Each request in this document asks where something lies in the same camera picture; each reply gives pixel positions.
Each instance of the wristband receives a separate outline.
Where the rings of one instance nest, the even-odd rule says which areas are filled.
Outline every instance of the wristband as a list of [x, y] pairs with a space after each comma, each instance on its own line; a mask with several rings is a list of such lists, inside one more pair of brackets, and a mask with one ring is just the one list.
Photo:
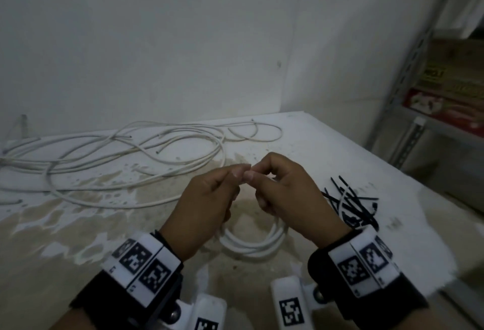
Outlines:
[[70, 303], [98, 330], [150, 327], [179, 298], [182, 262], [155, 232], [129, 238]]
[[412, 311], [428, 308], [392, 256], [368, 226], [314, 252], [308, 272], [325, 300], [336, 302], [344, 319], [353, 320], [362, 330], [387, 330]]

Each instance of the coiled white cable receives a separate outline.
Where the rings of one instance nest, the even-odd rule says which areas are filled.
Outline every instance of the coiled white cable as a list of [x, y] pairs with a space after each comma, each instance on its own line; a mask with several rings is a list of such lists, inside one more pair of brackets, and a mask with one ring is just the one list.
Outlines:
[[[277, 137], [263, 140], [258, 139], [255, 136], [259, 132], [260, 125], [267, 125], [277, 128], [280, 133]], [[150, 137], [136, 143], [133, 141], [133, 138], [130, 135], [127, 135], [130, 131], [134, 131], [140, 128], [148, 128], [148, 127], [159, 127], [159, 126], [168, 126], [168, 129], [163, 130], [162, 132], [155, 133]], [[254, 126], [254, 132], [249, 136], [244, 136], [239, 132], [235, 131], [234, 128], [239, 126]], [[223, 127], [227, 127], [228, 131], [235, 137], [235, 138], [227, 138], [226, 132]], [[224, 143], [225, 142], [239, 142], [244, 140], [249, 140], [253, 142], [272, 142], [279, 140], [283, 135], [283, 131], [279, 126], [267, 124], [263, 122], [256, 122], [254, 120], [246, 121], [246, 122], [238, 122], [238, 123], [231, 123], [231, 124], [222, 124], [222, 125], [208, 125], [208, 124], [167, 124], [167, 123], [159, 123], [159, 122], [152, 122], [152, 121], [137, 121], [131, 124], [128, 124], [117, 131], [114, 131], [112, 134], [106, 136], [102, 134], [85, 134], [85, 135], [74, 135], [74, 136], [65, 136], [60, 137], [54, 140], [49, 141], [42, 141], [39, 140], [32, 140], [23, 143], [15, 143], [9, 147], [3, 148], [3, 156], [0, 157], [0, 166], [12, 169], [17, 172], [21, 173], [28, 173], [28, 174], [40, 174], [45, 182], [44, 189], [32, 189], [32, 188], [25, 188], [25, 187], [11, 187], [11, 186], [0, 186], [0, 190], [5, 191], [12, 191], [12, 192], [50, 192], [56, 197], [59, 197], [65, 201], [68, 201], [73, 204], [82, 205], [82, 206], [89, 206], [89, 207], [96, 207], [96, 208], [104, 208], [104, 209], [139, 209], [149, 206], [155, 205], [162, 205], [166, 204], [171, 201], [178, 200], [180, 195], [172, 196], [166, 199], [152, 201], [149, 203], [144, 204], [131, 204], [131, 205], [115, 205], [111, 203], [104, 203], [104, 202], [88, 202], [83, 201], [80, 199], [73, 198], [72, 196], [67, 195], [65, 192], [72, 192], [72, 191], [113, 191], [113, 190], [122, 190], [127, 188], [135, 188], [138, 186], [146, 185], [152, 183], [154, 181], [160, 180], [162, 178], [187, 174], [193, 171], [196, 171], [199, 168], [202, 168], [213, 158], [221, 152], [222, 160], [220, 162], [220, 166], [224, 166], [226, 163], [226, 152]], [[88, 138], [88, 141], [84, 141], [79, 143], [78, 145], [74, 146], [73, 148], [64, 152], [59, 158], [52, 159], [52, 160], [37, 160], [37, 159], [29, 159], [25, 156], [34, 150], [37, 150], [42, 147], [46, 147], [49, 145], [53, 145], [56, 143], [64, 142], [67, 140], [72, 139], [81, 139], [81, 138]], [[208, 153], [200, 156], [198, 158], [187, 159], [184, 161], [168, 161], [162, 159], [158, 155], [170, 144], [176, 143], [179, 140], [183, 139], [190, 139], [190, 138], [202, 138], [212, 142], [214, 145], [213, 149], [210, 150]], [[129, 148], [115, 152], [115, 153], [107, 153], [105, 155], [90, 158], [90, 156], [104, 148], [110, 143], [119, 142], [124, 143], [129, 146]], [[89, 145], [94, 145], [94, 147], [84, 152], [76, 157], [69, 157], [75, 151], [87, 147]], [[155, 153], [150, 153], [150, 150], [156, 150]], [[62, 187], [56, 186], [52, 181], [53, 174], [65, 174], [65, 173], [72, 173], [78, 171], [88, 170], [90, 168], [94, 168], [100, 166], [102, 164], [111, 162], [115, 159], [118, 159], [124, 155], [141, 152], [148, 156], [150, 159], [159, 162], [165, 165], [173, 165], [177, 166], [177, 168], [170, 170], [169, 172], [157, 173], [154, 171], [147, 171], [141, 168], [135, 168], [135, 171], [138, 171], [143, 174], [149, 174], [150, 177], [146, 178], [141, 181], [133, 182], [133, 183], [124, 183], [120, 185], [113, 185], [113, 186], [69, 186], [69, 187]], [[20, 200], [16, 201], [0, 201], [0, 205], [10, 205], [10, 204], [18, 204], [21, 202]], [[285, 235], [287, 232], [287, 226], [284, 223], [279, 223], [279, 220], [276, 218], [275, 222], [269, 231], [269, 234], [266, 238], [257, 243], [252, 242], [245, 242], [241, 239], [235, 237], [228, 229], [221, 228], [221, 234], [219, 235], [219, 239], [221, 244], [226, 247], [228, 250], [233, 251], [237, 254], [242, 254], [247, 257], [264, 257], [267, 255], [272, 254], [275, 252], [284, 241]]]

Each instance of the left hand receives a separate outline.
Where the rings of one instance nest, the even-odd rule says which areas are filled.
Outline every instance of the left hand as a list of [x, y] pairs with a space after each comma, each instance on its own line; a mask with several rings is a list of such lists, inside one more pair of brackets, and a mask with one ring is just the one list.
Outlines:
[[191, 258], [230, 218], [250, 164], [217, 168], [192, 178], [160, 233], [182, 261]]

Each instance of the white wall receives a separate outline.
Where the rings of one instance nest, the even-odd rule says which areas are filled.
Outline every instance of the white wall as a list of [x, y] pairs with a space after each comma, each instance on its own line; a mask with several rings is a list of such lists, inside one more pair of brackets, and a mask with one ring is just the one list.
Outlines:
[[299, 0], [282, 110], [364, 143], [437, 0]]
[[435, 2], [0, 0], [0, 138], [305, 110], [363, 143]]
[[1, 138], [278, 112], [296, 3], [0, 0]]

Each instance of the metal shelf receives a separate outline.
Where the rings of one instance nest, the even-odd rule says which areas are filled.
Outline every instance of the metal shelf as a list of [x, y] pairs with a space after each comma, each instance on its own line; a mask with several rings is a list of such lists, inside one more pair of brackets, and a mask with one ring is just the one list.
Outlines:
[[396, 106], [393, 109], [393, 113], [397, 116], [406, 118], [413, 121], [415, 117], [420, 116], [426, 120], [425, 128], [432, 130], [441, 135], [447, 136], [451, 139], [457, 140], [460, 143], [467, 144], [474, 148], [484, 148], [484, 138], [471, 134], [467, 131], [461, 130], [455, 126], [446, 124], [445, 122], [436, 120], [423, 113], [411, 110], [403, 106]]

